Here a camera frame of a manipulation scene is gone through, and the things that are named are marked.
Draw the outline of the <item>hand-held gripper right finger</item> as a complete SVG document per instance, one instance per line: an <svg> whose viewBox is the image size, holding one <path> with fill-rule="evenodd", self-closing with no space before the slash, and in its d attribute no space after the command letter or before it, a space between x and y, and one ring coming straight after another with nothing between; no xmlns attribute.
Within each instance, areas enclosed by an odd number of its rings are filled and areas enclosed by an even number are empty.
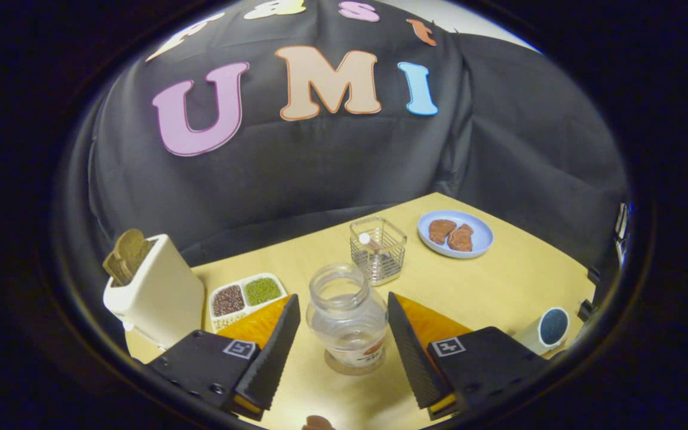
<svg viewBox="0 0 688 430"><path fill-rule="evenodd" d="M431 420L489 409L547 365L496 327L471 330L394 292L388 316L410 388Z"/></svg>

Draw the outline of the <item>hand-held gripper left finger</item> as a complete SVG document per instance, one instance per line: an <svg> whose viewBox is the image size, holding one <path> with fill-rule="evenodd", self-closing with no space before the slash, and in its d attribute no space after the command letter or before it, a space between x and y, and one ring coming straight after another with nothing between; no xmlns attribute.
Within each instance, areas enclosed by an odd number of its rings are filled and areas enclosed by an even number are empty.
<svg viewBox="0 0 688 430"><path fill-rule="evenodd" d="M194 330L146 366L212 409L259 421L271 408L300 324L297 294L213 334Z"/></svg>

